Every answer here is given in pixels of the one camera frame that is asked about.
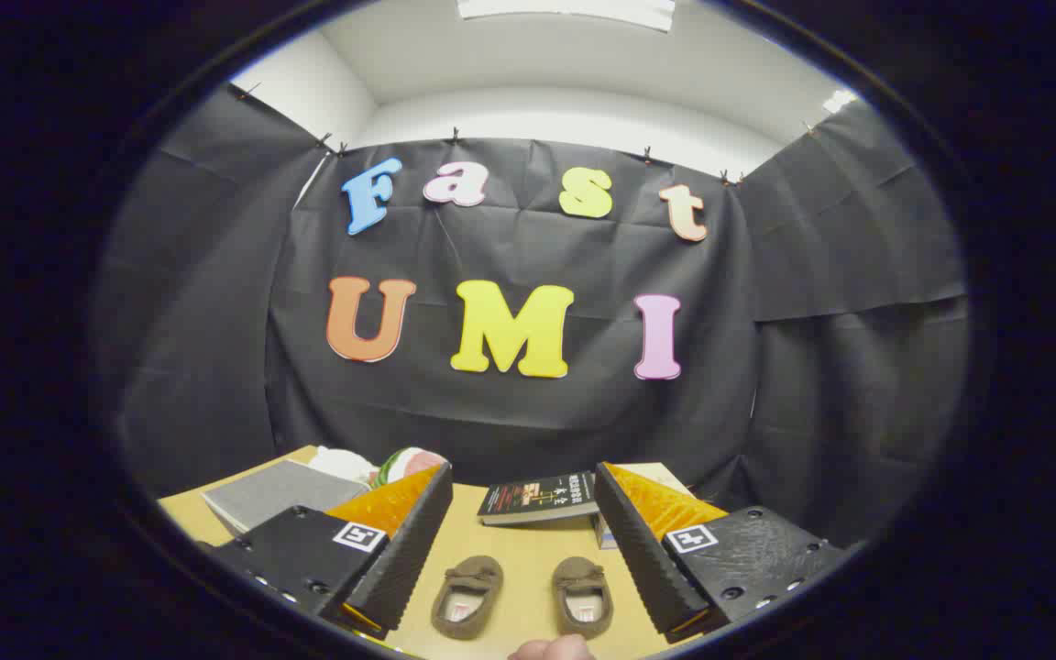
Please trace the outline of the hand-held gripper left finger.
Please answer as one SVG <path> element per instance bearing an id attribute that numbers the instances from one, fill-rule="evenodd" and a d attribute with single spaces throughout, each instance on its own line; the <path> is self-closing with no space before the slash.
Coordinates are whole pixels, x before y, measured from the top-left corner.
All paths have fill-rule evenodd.
<path id="1" fill-rule="evenodd" d="M 285 507 L 208 555 L 298 611 L 385 639 L 400 626 L 452 497 L 444 463 L 326 511 Z"/>

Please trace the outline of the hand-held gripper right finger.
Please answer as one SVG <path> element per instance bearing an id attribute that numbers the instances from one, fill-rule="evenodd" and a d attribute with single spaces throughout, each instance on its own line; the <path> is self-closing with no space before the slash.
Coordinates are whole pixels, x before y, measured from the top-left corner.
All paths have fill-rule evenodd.
<path id="1" fill-rule="evenodd" d="M 763 506 L 725 512 L 605 461 L 595 475 L 599 512 L 670 643 L 740 622 L 850 555 Z"/>

